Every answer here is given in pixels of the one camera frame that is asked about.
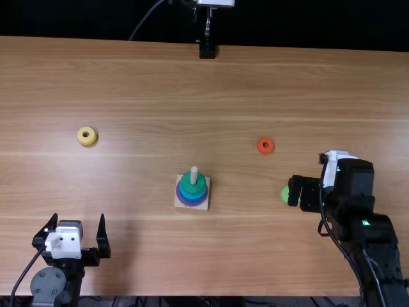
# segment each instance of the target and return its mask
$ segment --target wooden table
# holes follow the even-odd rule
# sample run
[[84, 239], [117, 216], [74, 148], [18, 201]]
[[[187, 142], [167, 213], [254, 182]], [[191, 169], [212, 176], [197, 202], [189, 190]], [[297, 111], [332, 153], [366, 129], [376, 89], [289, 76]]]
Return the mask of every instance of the wooden table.
[[[329, 148], [374, 163], [407, 277], [409, 54], [221, 46], [200, 60], [196, 45], [1, 37], [0, 294], [54, 212], [82, 220], [89, 247], [103, 212], [112, 258], [82, 295], [357, 295], [319, 215], [279, 197]], [[192, 165], [211, 178], [208, 212], [173, 207]]]

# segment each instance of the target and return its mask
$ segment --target orange ring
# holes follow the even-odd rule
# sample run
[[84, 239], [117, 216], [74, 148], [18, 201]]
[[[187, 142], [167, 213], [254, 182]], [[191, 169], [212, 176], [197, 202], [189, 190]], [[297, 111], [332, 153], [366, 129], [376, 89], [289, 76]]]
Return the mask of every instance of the orange ring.
[[262, 154], [270, 154], [274, 150], [274, 142], [269, 138], [261, 138], [257, 142], [257, 149]]

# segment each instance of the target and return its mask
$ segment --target stacked rings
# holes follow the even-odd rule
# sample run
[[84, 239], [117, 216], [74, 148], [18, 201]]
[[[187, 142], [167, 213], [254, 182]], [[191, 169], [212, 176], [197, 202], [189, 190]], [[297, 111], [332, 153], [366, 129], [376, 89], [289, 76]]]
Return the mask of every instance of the stacked rings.
[[176, 186], [178, 199], [187, 206], [200, 205], [208, 195], [206, 179], [200, 173], [197, 174], [196, 184], [190, 184], [190, 172], [184, 174]]

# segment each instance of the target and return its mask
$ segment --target purple ring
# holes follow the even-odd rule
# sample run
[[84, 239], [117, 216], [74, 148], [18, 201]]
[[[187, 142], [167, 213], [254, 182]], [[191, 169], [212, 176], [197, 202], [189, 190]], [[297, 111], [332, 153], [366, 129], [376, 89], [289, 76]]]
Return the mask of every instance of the purple ring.
[[194, 201], [191, 201], [191, 200], [188, 200], [185, 197], [183, 197], [182, 194], [180, 194], [180, 192], [179, 192], [179, 183], [176, 186], [176, 195], [177, 195], [178, 199], [180, 200], [181, 203], [183, 203], [186, 206], [190, 206], [190, 207], [200, 205], [207, 198], [208, 192], [209, 192], [209, 189], [207, 188], [207, 185], [206, 185], [206, 192], [203, 194], [203, 196], [196, 199], [196, 200], [194, 200]]

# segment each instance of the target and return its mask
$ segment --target green ring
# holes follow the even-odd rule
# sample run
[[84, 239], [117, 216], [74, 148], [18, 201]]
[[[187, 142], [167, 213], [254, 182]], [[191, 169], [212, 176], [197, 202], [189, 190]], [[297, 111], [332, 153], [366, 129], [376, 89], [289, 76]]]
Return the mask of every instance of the green ring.
[[197, 182], [195, 185], [190, 184], [190, 172], [184, 174], [180, 180], [180, 188], [186, 194], [195, 196], [203, 193], [206, 189], [206, 179], [201, 173], [197, 173]]
[[281, 190], [281, 200], [287, 205], [288, 204], [288, 194], [289, 194], [289, 189], [288, 189], [288, 185], [286, 185], [285, 187], [282, 188]]

